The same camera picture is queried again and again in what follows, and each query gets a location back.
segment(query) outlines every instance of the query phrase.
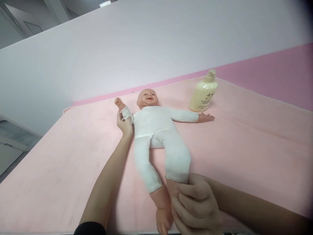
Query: lotion bottle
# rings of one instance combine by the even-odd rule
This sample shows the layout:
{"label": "lotion bottle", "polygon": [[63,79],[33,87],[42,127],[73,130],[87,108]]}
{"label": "lotion bottle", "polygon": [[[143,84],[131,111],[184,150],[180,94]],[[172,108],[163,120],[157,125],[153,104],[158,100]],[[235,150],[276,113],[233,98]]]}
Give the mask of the lotion bottle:
{"label": "lotion bottle", "polygon": [[217,89],[215,73],[215,69],[209,70],[205,78],[197,83],[196,90],[193,93],[189,104],[189,109],[191,111],[203,112],[207,109]]}

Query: floor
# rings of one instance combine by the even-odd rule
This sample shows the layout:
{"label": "floor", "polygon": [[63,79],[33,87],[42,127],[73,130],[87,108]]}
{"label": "floor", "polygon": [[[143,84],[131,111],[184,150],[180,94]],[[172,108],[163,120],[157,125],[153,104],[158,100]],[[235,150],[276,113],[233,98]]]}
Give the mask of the floor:
{"label": "floor", "polygon": [[0,121],[0,136],[24,144],[29,149],[32,149],[41,139],[6,120]]}
{"label": "floor", "polygon": [[0,175],[0,183],[11,173],[11,171],[13,171],[13,169],[21,162],[21,160],[23,160],[23,158],[29,153],[28,152],[23,152],[13,163],[11,166],[8,167],[8,169],[6,169],[5,172],[2,173],[2,175]]}
{"label": "floor", "polygon": [[[41,137],[35,136],[24,129],[6,121],[0,121],[0,136],[4,136],[21,144],[28,146],[27,149],[31,150],[41,139]],[[23,152],[13,163],[0,175],[0,183],[13,171],[13,169],[23,160],[23,158],[29,153]]]}

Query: doll face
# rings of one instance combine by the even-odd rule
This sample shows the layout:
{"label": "doll face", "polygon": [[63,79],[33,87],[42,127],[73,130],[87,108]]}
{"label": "doll face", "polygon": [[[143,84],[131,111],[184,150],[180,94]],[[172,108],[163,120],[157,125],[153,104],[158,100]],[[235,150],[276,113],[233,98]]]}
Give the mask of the doll face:
{"label": "doll face", "polygon": [[137,105],[140,109],[146,106],[158,105],[158,103],[159,100],[157,98],[157,94],[152,89],[144,89],[142,92],[140,92],[137,99]]}

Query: doll leg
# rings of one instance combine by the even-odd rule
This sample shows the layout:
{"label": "doll leg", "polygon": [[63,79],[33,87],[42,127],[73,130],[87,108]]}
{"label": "doll leg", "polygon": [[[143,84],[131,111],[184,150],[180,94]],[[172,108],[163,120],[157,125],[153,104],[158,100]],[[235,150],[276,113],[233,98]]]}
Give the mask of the doll leg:
{"label": "doll leg", "polygon": [[[135,162],[140,175],[148,188],[149,194],[155,203],[156,227],[161,235],[168,233],[172,223],[171,200],[167,188],[162,185],[159,175],[149,161],[151,137],[144,136],[135,139]],[[162,147],[161,142],[154,140],[154,147]]]}
{"label": "doll leg", "polygon": [[174,196],[177,183],[188,183],[191,156],[189,149],[176,130],[164,130],[156,134],[164,145],[166,183],[170,196]]}
{"label": "doll leg", "polygon": [[135,139],[135,164],[149,193],[162,186],[160,177],[149,160],[150,136]]}

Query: white bodysuit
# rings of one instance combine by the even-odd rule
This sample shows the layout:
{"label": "white bodysuit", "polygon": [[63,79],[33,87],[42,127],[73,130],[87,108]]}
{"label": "white bodysuit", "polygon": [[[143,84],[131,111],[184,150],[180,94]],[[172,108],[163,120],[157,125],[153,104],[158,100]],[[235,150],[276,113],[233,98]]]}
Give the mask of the white bodysuit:
{"label": "white bodysuit", "polygon": [[198,113],[160,106],[147,106],[132,115],[126,106],[124,119],[131,117],[135,126],[135,163],[149,191],[162,186],[159,175],[149,161],[149,149],[165,148],[166,179],[187,183],[191,156],[174,121],[197,122]]}

